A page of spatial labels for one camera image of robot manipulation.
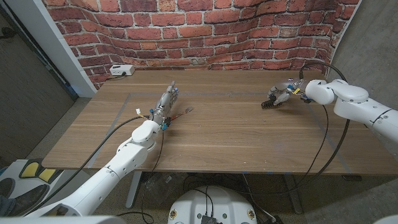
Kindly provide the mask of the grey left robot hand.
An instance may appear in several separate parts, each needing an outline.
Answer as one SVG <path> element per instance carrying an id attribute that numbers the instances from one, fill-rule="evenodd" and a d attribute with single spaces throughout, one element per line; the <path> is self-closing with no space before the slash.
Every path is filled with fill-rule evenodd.
<path id="1" fill-rule="evenodd" d="M 175 81 L 172 81 L 167 87 L 166 91 L 160 97 L 160 100 L 156 103 L 154 112 L 151 114 L 149 119 L 161 125 L 172 109 L 177 98 L 178 89 L 175 88 Z"/>

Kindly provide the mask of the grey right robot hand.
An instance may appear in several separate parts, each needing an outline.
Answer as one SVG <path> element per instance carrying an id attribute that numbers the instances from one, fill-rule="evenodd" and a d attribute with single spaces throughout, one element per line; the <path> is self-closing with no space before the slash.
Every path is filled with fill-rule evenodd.
<path id="1" fill-rule="evenodd" d="M 307 84 L 308 81 L 299 78 L 289 78 L 286 81 L 276 83 L 268 92 L 268 104 L 279 106 L 287 101 L 291 95 L 298 95 L 301 100 L 310 103 L 312 99 L 305 94 Z"/>

